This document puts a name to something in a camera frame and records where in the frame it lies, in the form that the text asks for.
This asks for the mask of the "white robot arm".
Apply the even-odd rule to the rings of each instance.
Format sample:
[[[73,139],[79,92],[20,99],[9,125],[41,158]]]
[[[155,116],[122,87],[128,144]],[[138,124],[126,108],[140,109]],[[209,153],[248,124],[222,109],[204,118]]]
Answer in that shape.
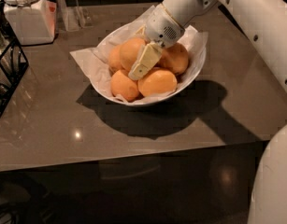
[[[143,78],[163,49],[183,36],[189,21],[220,2],[287,93],[287,4],[283,0],[164,0],[149,15],[142,34],[149,44],[132,65],[129,77]],[[287,125],[270,140],[253,184],[248,224],[287,224]]]

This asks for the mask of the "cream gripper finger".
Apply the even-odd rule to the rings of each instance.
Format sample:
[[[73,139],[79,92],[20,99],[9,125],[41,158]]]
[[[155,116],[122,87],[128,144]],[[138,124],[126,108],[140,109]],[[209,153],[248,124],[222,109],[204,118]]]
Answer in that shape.
[[[143,40],[147,40],[146,36],[145,36],[145,26],[142,25],[140,26],[136,32],[135,32],[135,37],[136,38],[141,38]]]
[[[132,65],[128,76],[132,80],[140,80],[159,62],[162,56],[163,48],[155,43],[150,42],[144,45],[138,53],[135,63]]]

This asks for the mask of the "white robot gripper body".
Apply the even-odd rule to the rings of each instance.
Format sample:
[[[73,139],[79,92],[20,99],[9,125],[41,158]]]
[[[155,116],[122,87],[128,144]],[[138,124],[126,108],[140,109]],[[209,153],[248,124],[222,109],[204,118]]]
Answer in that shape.
[[[151,12],[145,22],[145,36],[166,49],[174,46],[184,32],[184,28],[170,16],[162,4]]]

